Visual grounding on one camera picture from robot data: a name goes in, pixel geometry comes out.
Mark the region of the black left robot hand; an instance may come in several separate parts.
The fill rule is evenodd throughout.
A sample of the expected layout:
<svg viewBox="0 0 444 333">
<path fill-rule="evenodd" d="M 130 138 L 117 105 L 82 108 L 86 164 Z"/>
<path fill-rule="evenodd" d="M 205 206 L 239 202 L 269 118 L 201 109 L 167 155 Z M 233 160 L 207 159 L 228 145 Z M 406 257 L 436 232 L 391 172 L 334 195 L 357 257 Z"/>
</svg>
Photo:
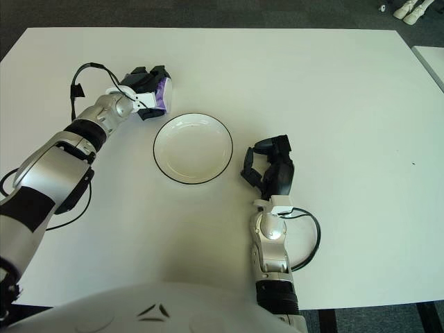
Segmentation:
<svg viewBox="0 0 444 333">
<path fill-rule="evenodd" d="M 164 65 L 154 66 L 150 71 L 137 67 L 125 76 L 120 87 L 130 88 L 126 94 L 142 120 L 164 116 L 171 109 L 173 85 Z"/>
</svg>

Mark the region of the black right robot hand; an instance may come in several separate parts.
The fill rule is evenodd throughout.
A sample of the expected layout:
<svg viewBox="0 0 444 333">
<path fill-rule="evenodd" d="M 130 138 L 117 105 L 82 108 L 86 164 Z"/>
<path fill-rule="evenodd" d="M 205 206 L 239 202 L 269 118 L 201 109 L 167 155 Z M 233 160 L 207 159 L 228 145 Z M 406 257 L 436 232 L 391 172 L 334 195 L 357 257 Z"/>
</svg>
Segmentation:
<svg viewBox="0 0 444 333">
<path fill-rule="evenodd" d="M 274 195 L 289 195 L 295 171 L 290 152 L 287 135 L 263 139 L 248 147 L 240 174 L 249 185 L 260 190 L 262 200 L 269 200 Z M 253 168 L 254 154 L 267 157 L 269 167 L 264 175 Z"/>
</svg>

